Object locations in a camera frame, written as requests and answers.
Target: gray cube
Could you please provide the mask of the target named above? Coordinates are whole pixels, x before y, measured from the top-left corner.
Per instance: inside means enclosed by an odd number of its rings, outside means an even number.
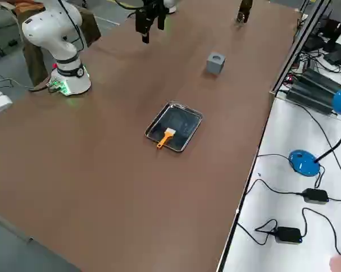
[[[207,72],[219,75],[223,69],[226,58],[218,53],[211,53],[207,59]]]

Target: brush handle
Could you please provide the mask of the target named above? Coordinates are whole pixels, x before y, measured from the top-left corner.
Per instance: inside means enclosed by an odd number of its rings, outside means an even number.
[[[158,143],[157,145],[157,148],[160,149],[163,147],[163,145],[165,144],[165,142],[168,140],[168,139],[171,139],[172,138],[172,134],[169,133],[169,132],[165,132],[164,133],[164,137],[161,139],[161,141]]]

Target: gray floor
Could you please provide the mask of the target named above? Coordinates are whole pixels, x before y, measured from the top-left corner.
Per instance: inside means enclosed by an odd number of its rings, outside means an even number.
[[[128,11],[123,10],[116,4],[107,0],[87,0],[89,9],[93,11],[98,22],[102,35],[108,35],[116,24],[121,24],[126,20]],[[81,4],[81,0],[70,0],[76,4]],[[140,6],[141,0],[123,0],[133,6]],[[283,5],[298,8],[303,0],[272,0]],[[22,54],[22,45],[18,27],[14,24],[10,14],[0,10],[0,47],[7,55],[0,59],[0,75],[5,78],[13,78],[23,85],[31,86],[26,63]],[[69,34],[69,40],[76,38],[75,33]],[[18,45],[9,47],[7,43],[15,39]],[[44,52],[45,63],[50,69],[53,63],[52,57],[48,52]],[[0,91],[9,95],[14,102],[27,93],[27,89],[14,85],[13,87],[2,87]],[[0,225],[0,272],[72,272],[79,271],[73,265],[67,263],[60,256],[55,255],[36,241],[29,244],[18,238],[7,228]]]

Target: silver tray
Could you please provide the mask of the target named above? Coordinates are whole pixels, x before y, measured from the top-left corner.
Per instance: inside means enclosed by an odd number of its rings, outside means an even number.
[[[167,128],[174,129],[174,137],[164,146],[182,152],[202,122],[203,115],[177,102],[169,102],[146,129],[145,135],[155,142],[161,141]]]

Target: orange brush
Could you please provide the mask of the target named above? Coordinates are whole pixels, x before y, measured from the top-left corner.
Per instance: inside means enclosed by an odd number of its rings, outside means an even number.
[[[164,137],[162,138],[162,140],[158,143],[158,149],[161,149],[163,147],[163,145],[166,143],[166,141],[168,139],[171,139],[174,134],[175,134],[175,130],[174,129],[170,129],[169,127],[165,130],[164,132]]]

